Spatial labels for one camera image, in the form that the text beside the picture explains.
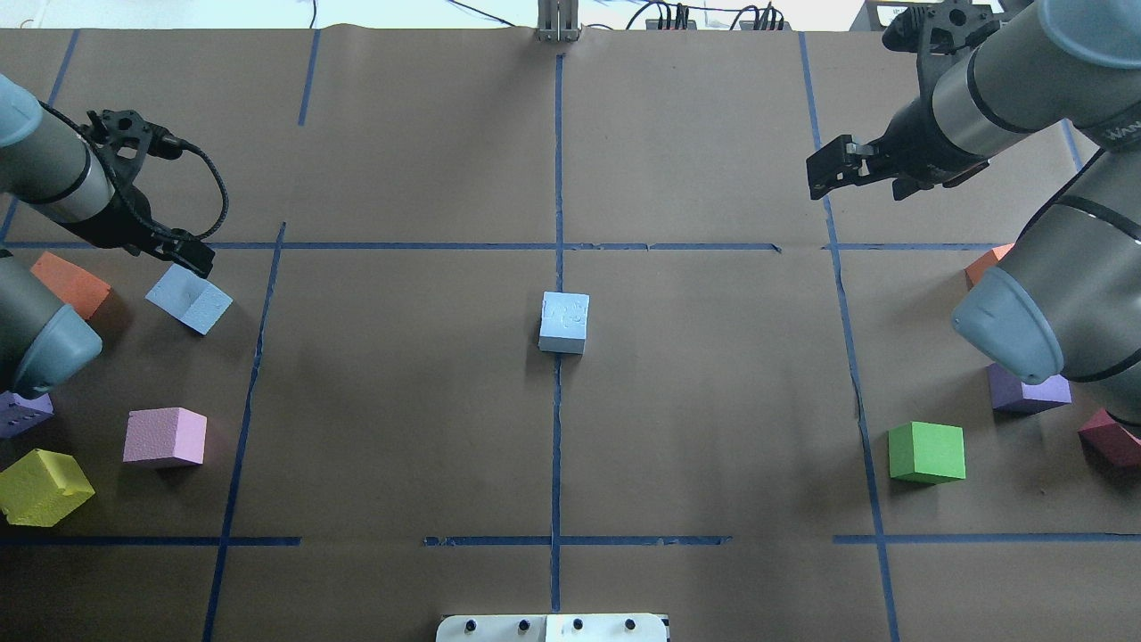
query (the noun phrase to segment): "blue tape line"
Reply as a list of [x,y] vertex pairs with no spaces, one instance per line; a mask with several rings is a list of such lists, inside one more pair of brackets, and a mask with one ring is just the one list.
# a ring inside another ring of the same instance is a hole
[[555,290],[563,291],[563,58],[555,57]]
[[301,111],[297,115],[298,127],[305,127],[305,116],[309,113],[309,91],[313,90],[313,74],[317,71],[317,49],[321,47],[321,30],[313,31],[313,44],[309,48],[309,71],[305,75],[305,91],[301,92]]
[[[3,239],[8,237],[8,229],[11,228],[11,219],[14,216],[16,216],[16,205],[19,204],[19,201],[16,200],[16,196],[10,196],[10,197],[11,202],[8,203],[8,213],[6,213],[3,217],[3,225],[0,225],[0,243],[2,243]],[[8,243],[8,246],[14,247],[16,246],[16,243]]]
[[65,241],[65,242],[54,242],[54,241],[18,241],[15,243],[6,243],[9,247],[21,247],[31,250],[97,250],[99,247],[84,243],[82,241]]
[[665,535],[665,536],[563,536],[565,546],[722,546],[733,542],[721,535]]
[[839,545],[867,545],[879,541],[885,544],[1086,544],[1130,543],[1141,544],[1141,534],[1134,533],[979,533],[979,534],[931,534],[931,535],[837,535],[832,538]]
[[218,559],[215,561],[215,577],[210,585],[210,602],[207,604],[207,623],[202,628],[202,642],[210,642],[213,639],[213,623],[218,617],[218,596],[221,593],[221,576],[226,569],[226,552],[229,547],[225,544],[218,546]]
[[215,617],[218,615],[218,598],[221,593],[221,579],[226,570],[226,548],[229,545],[230,528],[234,523],[234,509],[237,506],[237,489],[242,480],[242,462],[245,458],[245,445],[250,434],[250,420],[253,415],[253,391],[261,372],[261,356],[265,353],[266,320],[269,317],[269,303],[274,298],[274,285],[277,282],[277,267],[282,258],[282,244],[285,241],[285,224],[277,229],[277,241],[274,259],[269,266],[269,282],[266,285],[266,300],[261,307],[261,323],[258,326],[258,343],[253,349],[253,367],[250,368],[250,387],[245,392],[245,412],[242,416],[242,432],[237,438],[237,449],[234,455],[234,472],[229,479],[229,496],[226,499],[226,515],[222,519],[221,542],[218,545],[218,559],[215,562],[215,578],[210,587],[210,603],[207,607],[207,623],[202,632],[202,641],[209,642],[213,636]]
[[300,537],[230,537],[226,546],[300,546]]
[[[563,291],[563,64],[555,57],[555,291]],[[551,612],[563,609],[563,356],[555,356],[553,429],[551,437]]]
[[64,54],[64,62],[59,64],[59,73],[56,74],[56,82],[51,86],[51,94],[48,95],[48,104],[55,106],[56,98],[59,96],[59,88],[64,83],[64,75],[67,73],[67,66],[71,65],[71,56],[75,52],[75,43],[79,42],[79,30],[72,30],[72,39],[67,42],[67,51]]
[[[132,536],[76,536],[76,537],[7,537],[0,546],[218,546],[220,537],[132,537]],[[300,537],[242,537],[232,539],[230,546],[300,546]]]
[[[277,243],[266,241],[218,241],[207,243],[216,250],[272,250]],[[21,249],[60,249],[60,250],[95,250],[99,249],[82,241],[19,241],[7,243],[9,247]],[[880,249],[884,244],[851,243],[852,246],[842,244],[841,249]],[[979,243],[980,249],[990,249],[994,244]],[[558,250],[558,243],[463,243],[463,242],[416,242],[416,241],[290,241],[282,243],[282,249],[286,250],[494,250],[494,251],[531,251]],[[747,250],[747,251],[776,251],[783,249],[772,243],[564,243],[564,250]],[[883,246],[883,249],[897,249]],[[976,249],[974,245],[952,245],[939,249]]]
[[1069,119],[1062,121],[1062,136],[1066,138],[1066,146],[1070,149],[1070,157],[1074,159],[1074,168],[1082,171],[1085,162],[1082,161],[1082,154],[1077,151],[1077,140],[1074,139],[1074,123]]
[[[812,72],[808,58],[808,41],[804,32],[800,38],[800,60],[804,71],[804,91],[808,97],[808,115],[812,125],[812,143],[820,148],[820,123],[816,112],[816,96],[812,91]],[[880,561],[880,583],[883,587],[883,602],[888,615],[888,631],[891,642],[899,642],[899,624],[896,618],[896,598],[891,586],[891,570],[888,566],[888,546],[883,542],[883,519],[880,512],[880,494],[876,489],[875,465],[872,461],[872,440],[867,432],[867,415],[864,409],[864,395],[859,381],[859,366],[856,363],[856,342],[852,335],[851,316],[848,310],[848,293],[844,291],[843,266],[840,261],[840,239],[836,235],[835,218],[832,212],[832,200],[824,196],[824,211],[828,224],[828,249],[832,253],[832,268],[836,281],[836,295],[840,299],[840,320],[844,330],[844,348],[848,352],[848,371],[856,391],[860,445],[864,449],[864,474],[867,479],[867,494],[872,505],[872,523],[877,538],[876,552]]]
[[[618,536],[559,536],[559,546],[722,546],[733,542],[728,535],[618,535]],[[547,536],[471,536],[426,537],[427,547],[463,546],[550,546]]]
[[563,608],[563,356],[555,356],[555,430],[551,448],[551,612]]
[[14,537],[0,546],[218,546],[217,537]]
[[421,242],[306,242],[285,243],[288,250],[555,250],[556,243],[421,243]]
[[987,251],[1006,243],[836,243],[841,251],[883,250],[883,251]]
[[426,537],[424,546],[550,546],[551,538],[547,536],[503,536],[503,537]]
[[784,251],[772,243],[564,243],[564,247],[577,250],[761,250]]

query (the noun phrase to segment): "purple block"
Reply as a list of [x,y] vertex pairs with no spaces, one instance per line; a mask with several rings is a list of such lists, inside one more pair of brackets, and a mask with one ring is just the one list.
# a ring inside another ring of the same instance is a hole
[[202,463],[207,418],[185,408],[132,411],[127,420],[123,463],[169,469]]
[[55,414],[48,396],[24,399],[14,392],[0,393],[0,439],[14,438]]
[[1031,387],[1002,366],[992,364],[987,367],[987,377],[990,380],[990,406],[1002,413],[1036,415],[1073,401],[1069,382],[1061,375]]

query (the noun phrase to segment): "red block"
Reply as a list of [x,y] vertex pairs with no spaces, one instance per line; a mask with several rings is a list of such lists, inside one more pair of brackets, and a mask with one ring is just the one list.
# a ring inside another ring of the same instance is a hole
[[1013,246],[1014,243],[994,247],[979,257],[978,260],[966,266],[966,277],[971,281],[971,286],[973,287],[979,284],[979,281],[982,279],[982,273],[988,268],[998,265],[998,261],[1002,260],[1002,258],[1006,255],[1006,252],[1009,252]]
[[1141,440],[1099,411],[1077,434],[1118,469],[1141,466]]
[[32,266],[32,274],[59,300],[74,307],[84,320],[95,314],[111,293],[111,285],[99,277],[51,252],[43,252]]

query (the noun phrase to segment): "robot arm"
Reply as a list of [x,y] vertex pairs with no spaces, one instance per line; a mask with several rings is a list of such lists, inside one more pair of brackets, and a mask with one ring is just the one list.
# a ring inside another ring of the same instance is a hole
[[[136,112],[88,116],[91,124],[76,125],[0,75],[0,192],[10,192],[92,245],[146,252],[209,275],[215,252],[202,239],[221,226],[229,203],[210,159]],[[136,153],[121,155],[124,147]],[[132,185],[148,155],[172,160],[183,151],[205,161],[221,192],[221,213],[204,234],[156,222],[146,196]],[[70,304],[0,247],[0,390],[40,397],[102,348]]]
[[1063,117],[1102,151],[1030,220],[953,325],[1023,382],[1062,374],[1141,434],[1141,2],[1039,0],[1001,30],[968,0],[884,32],[919,54],[920,96],[867,145],[808,159],[814,198],[893,178],[903,200],[954,187]]

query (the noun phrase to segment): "pink block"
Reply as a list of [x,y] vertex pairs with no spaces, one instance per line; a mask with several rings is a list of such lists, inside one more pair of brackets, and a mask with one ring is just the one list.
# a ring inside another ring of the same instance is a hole
[[127,420],[123,463],[168,469],[202,463],[207,418],[185,408],[132,411]]

